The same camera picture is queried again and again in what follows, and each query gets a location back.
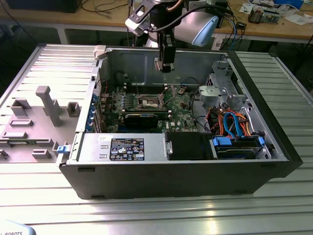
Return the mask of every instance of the blue connector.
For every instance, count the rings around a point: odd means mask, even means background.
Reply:
[[[92,102],[95,103],[97,102],[99,97],[96,94],[92,94]]]
[[[259,142],[260,142],[261,146],[264,146],[265,141],[264,141],[263,137],[259,137]]]
[[[86,126],[85,126],[85,130],[86,130],[86,131],[91,131],[91,126],[86,125]]]
[[[95,108],[94,106],[90,105],[89,110],[91,110],[91,111],[95,111],[95,110],[96,110],[96,108]]]
[[[218,145],[232,145],[229,137],[215,137],[213,139],[214,146]]]
[[[71,145],[60,145],[57,149],[57,153],[70,153]]]

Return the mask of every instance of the floor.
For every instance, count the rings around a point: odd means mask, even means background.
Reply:
[[[38,43],[60,43],[57,31],[53,28],[25,27],[25,29]],[[2,35],[0,38],[0,94],[5,91],[36,46],[20,27],[15,26],[13,31],[15,31],[15,35],[12,38],[8,38],[5,35]],[[70,29],[67,30],[67,34],[71,44],[127,46],[127,34],[124,32],[101,31],[97,36],[96,31]],[[206,45],[205,49],[210,49],[212,43],[213,39]],[[277,43],[274,45],[271,42],[261,41],[254,41],[250,44],[250,41],[243,40],[233,50],[247,51],[249,49],[249,51],[255,52],[274,52],[293,71],[295,63],[302,57],[304,46],[291,43]],[[178,47],[192,48],[183,42],[178,42]],[[303,65],[295,73],[296,77],[308,91],[313,89],[313,83],[309,81],[309,78],[313,77],[312,64],[313,55],[311,53],[310,56],[305,58]]]

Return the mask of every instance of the warning label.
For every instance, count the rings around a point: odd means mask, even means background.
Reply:
[[[137,139],[112,139],[111,161],[143,161],[145,149],[143,138]]]

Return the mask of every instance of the paper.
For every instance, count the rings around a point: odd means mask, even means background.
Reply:
[[[292,16],[287,16],[285,17],[285,19],[298,25],[303,25],[309,22],[307,18],[296,14]]]
[[[240,8],[239,12],[250,14],[252,11],[253,4],[244,3],[243,6]]]

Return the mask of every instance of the table leg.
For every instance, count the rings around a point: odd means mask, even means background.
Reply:
[[[226,37],[226,34],[225,33],[216,33],[216,34],[213,34],[212,37],[214,37],[212,50],[220,50],[220,48],[222,46],[223,39]]]
[[[58,34],[59,34],[59,38],[60,38],[60,42],[61,44],[69,44],[68,38],[67,38],[67,34],[65,33],[65,28],[57,28]]]
[[[0,24],[1,29],[8,35],[8,37],[13,37],[14,32],[12,31],[11,27],[6,24]]]

